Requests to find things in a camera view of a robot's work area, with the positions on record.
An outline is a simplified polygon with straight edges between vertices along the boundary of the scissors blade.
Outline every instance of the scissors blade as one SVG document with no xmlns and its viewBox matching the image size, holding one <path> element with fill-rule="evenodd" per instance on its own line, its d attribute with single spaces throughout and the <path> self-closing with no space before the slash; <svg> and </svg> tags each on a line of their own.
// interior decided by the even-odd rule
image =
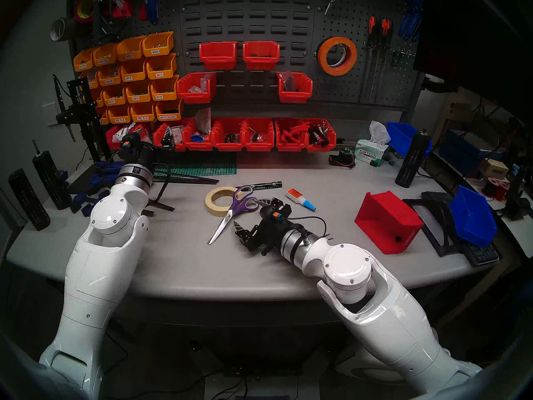
<svg viewBox="0 0 533 400">
<path fill-rule="evenodd" d="M 211 237 L 211 239 L 207 243 L 208 245 L 210 245 L 213 242 L 215 242 L 215 240 L 219 237 L 220 233 L 224 230 L 224 228 L 229 223 L 229 221 L 231 220 L 232 217 L 233 217 L 233 210 L 229 210 L 228 213 L 226 214 L 226 216 L 224 216 L 224 219 L 222 219 L 222 222 L 220 222 L 219 227 L 213 233 L 213 236 Z"/>
</svg>

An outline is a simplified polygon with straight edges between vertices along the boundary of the blue storage bin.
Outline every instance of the blue storage bin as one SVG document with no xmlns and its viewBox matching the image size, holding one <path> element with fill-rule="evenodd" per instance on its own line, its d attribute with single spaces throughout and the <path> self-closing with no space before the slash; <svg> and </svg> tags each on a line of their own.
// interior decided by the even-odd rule
<svg viewBox="0 0 533 400">
<path fill-rule="evenodd" d="M 498 228 L 484 196 L 459 186 L 450 209 L 460 238 L 480 247 L 490 245 Z"/>
<path fill-rule="evenodd" d="M 407 156 L 409 146 L 411 146 L 412 137 L 417 130 L 407 123 L 387 122 L 387 131 L 391 137 L 389 145 L 394 148 L 401 156 Z M 424 157 L 430 154 L 432 142 L 428 146 Z"/>
</svg>

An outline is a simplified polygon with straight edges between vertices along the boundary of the gray table surface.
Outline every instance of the gray table surface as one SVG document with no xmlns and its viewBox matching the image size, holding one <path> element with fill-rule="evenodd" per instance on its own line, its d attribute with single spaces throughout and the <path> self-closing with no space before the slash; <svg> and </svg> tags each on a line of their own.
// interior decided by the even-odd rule
<svg viewBox="0 0 533 400">
<path fill-rule="evenodd" d="M 417 177 L 408 189 L 394 179 L 401 161 L 375 168 L 356 161 L 354 169 L 329 166 L 327 153 L 242 152 L 237 155 L 237 174 L 218 176 L 217 186 L 240 186 L 281 180 L 284 187 L 256 191 L 258 198 L 289 200 L 284 192 L 295 188 L 316 207 L 311 212 L 291 203 L 291 216 L 317 215 L 328 224 L 330 242 L 353 243 L 368 249 L 406 288 L 444 282 L 473 273 L 461 254 L 439 257 L 423 232 L 401 254 L 384 255 L 354 223 L 366 192 L 387 190 L 400 198 L 419 198 L 423 191 L 442 191 L 431 179 Z M 161 184 L 154 184 L 150 197 L 156 197 Z M 129 292 L 148 297 L 211 301 L 275 301 L 316 299 L 316 278 L 305 277 L 275 250 L 267 256 L 251 254 L 228 226 L 208 246 L 207 241 L 220 223 L 208 213 L 204 199 L 213 189 L 209 185 L 170 184 L 161 201 L 174 206 L 174 212 L 152 208 L 150 230 L 141 252 Z M 88 218 L 81 212 L 58 211 L 50 200 L 45 207 L 51 224 L 37 232 L 31 224 L 19 235 L 7 259 L 12 263 L 59 281 L 77 239 L 87 228 Z M 237 216 L 251 229 L 260 222 L 257 212 Z M 305 227 L 321 235 L 319 220 L 305 220 Z"/>
</svg>

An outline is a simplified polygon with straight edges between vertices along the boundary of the gray pegboard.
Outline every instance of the gray pegboard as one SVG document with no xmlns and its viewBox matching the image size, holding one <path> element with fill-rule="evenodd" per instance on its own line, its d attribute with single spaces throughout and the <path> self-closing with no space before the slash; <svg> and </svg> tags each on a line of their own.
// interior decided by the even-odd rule
<svg viewBox="0 0 533 400">
<path fill-rule="evenodd" d="M 231 71 L 217 72 L 217 95 L 212 104 L 271 104 L 278 105 L 277 77 L 274 71 L 251 71 L 242 59 L 244 41 L 276 41 L 280 44 L 277 71 L 301 71 L 313 80 L 313 95 L 308 105 L 337 103 L 358 105 L 367 51 L 365 40 L 368 19 L 386 17 L 394 21 L 391 47 L 414 53 L 416 43 L 404 42 L 397 31 L 403 18 L 405 0 L 337 0 L 324 15 L 329 0 L 159 0 L 159 23 L 153 26 L 138 19 L 142 0 L 134 4 L 133 16 L 127 21 L 120 38 L 174 31 L 177 73 L 184 76 L 205 71 L 199 60 L 198 45 L 210 41 L 237 41 L 237 65 Z M 329 76 L 316 60 L 319 43 L 328 37 L 351 39 L 357 48 L 357 62 L 344 76 Z M 78 40 L 78 50 L 91 46 L 88 40 Z M 374 50 L 372 67 L 376 60 Z M 379 108 L 405 110 L 415 85 L 414 57 L 404 56 L 396 67 L 387 55 L 382 89 L 374 103 L 362 103 Z M 377 87 L 381 58 L 375 64 Z"/>
</svg>

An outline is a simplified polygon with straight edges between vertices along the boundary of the masking tape roll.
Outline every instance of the masking tape roll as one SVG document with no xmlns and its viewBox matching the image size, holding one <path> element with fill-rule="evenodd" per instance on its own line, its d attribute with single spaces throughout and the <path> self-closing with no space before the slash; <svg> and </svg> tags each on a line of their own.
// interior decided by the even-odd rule
<svg viewBox="0 0 533 400">
<path fill-rule="evenodd" d="M 221 218 L 226 216 L 227 212 L 230 210 L 230 207 L 217 206 L 215 205 L 214 201 L 224 196 L 233 196 L 233 192 L 235 192 L 236 190 L 237 188 L 234 188 L 233 186 L 221 186 L 220 188 L 215 188 L 211 192 L 209 192 L 205 197 L 205 205 L 207 206 L 207 210 L 209 211 L 209 213 L 211 215 L 219 216 Z"/>
</svg>

